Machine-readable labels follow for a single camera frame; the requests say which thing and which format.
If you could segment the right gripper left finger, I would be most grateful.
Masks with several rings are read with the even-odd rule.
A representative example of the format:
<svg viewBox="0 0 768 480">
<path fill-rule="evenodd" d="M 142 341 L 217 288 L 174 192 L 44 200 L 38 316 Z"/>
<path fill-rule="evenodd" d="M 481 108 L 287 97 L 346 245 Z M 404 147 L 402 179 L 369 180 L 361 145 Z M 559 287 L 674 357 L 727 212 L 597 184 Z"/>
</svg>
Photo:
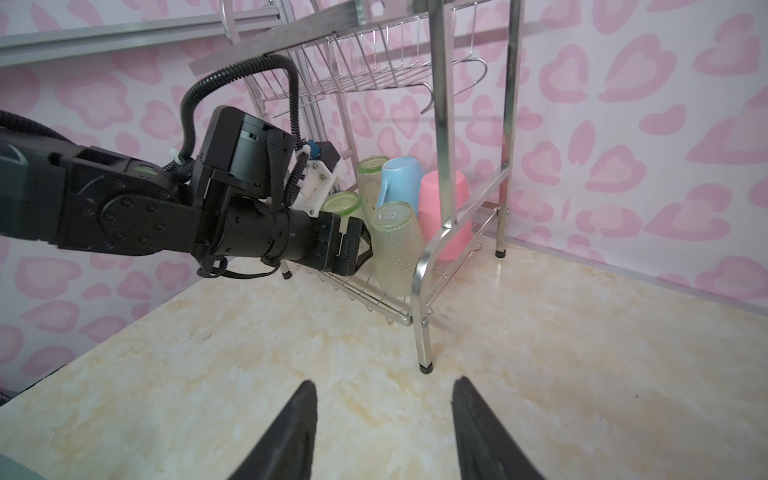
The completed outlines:
<svg viewBox="0 0 768 480">
<path fill-rule="evenodd" d="M 318 420 L 317 401 L 315 384 L 311 380 L 303 381 L 229 478 L 310 479 Z"/>
</svg>

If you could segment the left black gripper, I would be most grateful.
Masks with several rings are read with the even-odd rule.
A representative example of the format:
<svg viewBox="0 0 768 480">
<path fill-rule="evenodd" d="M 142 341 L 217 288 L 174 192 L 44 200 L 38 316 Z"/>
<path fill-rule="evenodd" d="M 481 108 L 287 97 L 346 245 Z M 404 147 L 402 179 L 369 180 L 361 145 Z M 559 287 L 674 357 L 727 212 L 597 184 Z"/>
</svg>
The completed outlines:
<svg viewBox="0 0 768 480">
<path fill-rule="evenodd" d="M 234 197 L 217 229 L 212 255 L 259 258 L 271 267 L 283 260 L 342 276 L 357 273 L 372 257 L 371 236 L 363 221 L 352 219 L 347 233 L 341 217 L 322 212 L 311 217 L 304 211 Z"/>
</svg>

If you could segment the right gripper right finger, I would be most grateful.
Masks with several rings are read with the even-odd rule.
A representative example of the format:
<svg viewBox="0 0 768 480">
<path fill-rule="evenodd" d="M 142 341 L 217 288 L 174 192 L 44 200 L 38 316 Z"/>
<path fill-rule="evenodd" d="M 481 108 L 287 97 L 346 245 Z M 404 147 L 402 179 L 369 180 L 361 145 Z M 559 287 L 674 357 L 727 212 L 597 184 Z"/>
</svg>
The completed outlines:
<svg viewBox="0 0 768 480">
<path fill-rule="evenodd" d="M 455 381 L 451 406 L 462 479 L 545 479 L 467 377 Z"/>
</svg>

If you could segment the yellow-green plastic cup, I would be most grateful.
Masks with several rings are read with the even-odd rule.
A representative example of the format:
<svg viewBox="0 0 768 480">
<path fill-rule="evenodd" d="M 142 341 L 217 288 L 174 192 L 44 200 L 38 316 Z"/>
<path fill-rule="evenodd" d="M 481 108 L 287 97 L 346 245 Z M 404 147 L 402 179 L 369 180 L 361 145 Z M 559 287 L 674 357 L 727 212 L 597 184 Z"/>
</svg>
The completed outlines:
<svg viewBox="0 0 768 480">
<path fill-rule="evenodd" d="M 370 220 L 373 259 L 380 287 L 392 297 L 410 294 L 413 275 L 425 241 L 410 204 L 387 202 Z"/>
</svg>

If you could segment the green plastic cup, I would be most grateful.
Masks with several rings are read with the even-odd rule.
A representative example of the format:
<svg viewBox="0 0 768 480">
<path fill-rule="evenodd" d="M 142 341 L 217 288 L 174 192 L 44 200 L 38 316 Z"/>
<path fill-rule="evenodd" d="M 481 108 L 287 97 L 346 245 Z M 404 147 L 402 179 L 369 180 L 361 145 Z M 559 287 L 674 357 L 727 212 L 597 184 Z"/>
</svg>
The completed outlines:
<svg viewBox="0 0 768 480">
<path fill-rule="evenodd" d="M 340 231 L 342 233 L 347 232 L 347 226 L 351 218 L 364 218 L 362 200 L 353 191 L 334 193 L 324 201 L 321 210 L 337 214 L 340 217 Z"/>
<path fill-rule="evenodd" d="M 358 190 L 367 214 L 371 214 L 376 208 L 382 184 L 382 167 L 388 160 L 386 156 L 372 156 L 358 164 Z"/>
</svg>

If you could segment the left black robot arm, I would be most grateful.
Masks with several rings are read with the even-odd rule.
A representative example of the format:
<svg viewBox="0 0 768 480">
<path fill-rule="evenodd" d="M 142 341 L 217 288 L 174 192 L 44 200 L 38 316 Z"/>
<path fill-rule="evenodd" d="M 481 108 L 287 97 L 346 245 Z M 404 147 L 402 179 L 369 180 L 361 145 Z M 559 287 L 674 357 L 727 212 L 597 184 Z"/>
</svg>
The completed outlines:
<svg viewBox="0 0 768 480">
<path fill-rule="evenodd" d="M 204 278 L 233 278 L 232 257 L 257 258 L 269 273 L 291 261 L 351 276 L 373 255 L 370 234 L 360 220 L 289 207 L 285 177 L 297 155 L 292 135 L 224 106 L 182 181 L 3 112 L 1 233 L 62 250 L 188 253 Z"/>
</svg>

